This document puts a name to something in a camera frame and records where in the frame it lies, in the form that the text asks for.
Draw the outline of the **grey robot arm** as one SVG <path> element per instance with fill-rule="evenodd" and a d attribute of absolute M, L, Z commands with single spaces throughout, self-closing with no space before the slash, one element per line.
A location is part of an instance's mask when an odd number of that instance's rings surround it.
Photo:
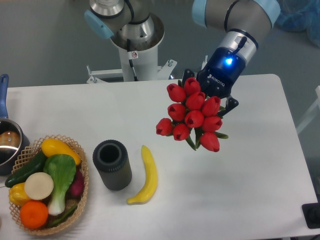
<path fill-rule="evenodd" d="M 273 28 L 280 11 L 275 0 L 194 1 L 194 22 L 226 33 L 195 75 L 205 94 L 226 99 L 220 116 L 238 106 L 231 96 L 232 87 Z M 84 19 L 98 36 L 110 39 L 118 48 L 124 81 L 159 78 L 158 46 L 165 31 L 160 18 L 151 13 L 149 1 L 92 0 Z"/>

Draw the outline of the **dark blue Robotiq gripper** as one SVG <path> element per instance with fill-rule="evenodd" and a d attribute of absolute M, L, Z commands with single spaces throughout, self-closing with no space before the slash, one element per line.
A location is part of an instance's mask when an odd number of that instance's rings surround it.
<path fill-rule="evenodd" d="M 239 50 L 219 47 L 197 77 L 189 68 L 183 72 L 182 84 L 188 78 L 193 78 L 199 82 L 201 91 L 209 97 L 226 98 L 224 110 L 219 112 L 222 117 L 239 105 L 239 101 L 231 96 L 233 85 L 246 67 L 245 60 L 238 55 Z"/>

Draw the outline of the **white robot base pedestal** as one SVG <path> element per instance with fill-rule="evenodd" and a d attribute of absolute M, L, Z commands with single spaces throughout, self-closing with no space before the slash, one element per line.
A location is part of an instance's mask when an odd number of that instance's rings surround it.
<path fill-rule="evenodd" d="M 165 30 L 161 19 L 153 13 L 139 24 L 126 24 L 111 35 L 107 25 L 88 11 L 85 13 L 89 26 L 101 38 L 110 39 L 118 49 L 121 68 L 91 71 L 87 66 L 89 84 L 102 83 L 103 79 L 122 77 L 124 82 L 172 79 L 177 61 L 169 59 L 158 65 L 158 46 L 163 41 Z"/>

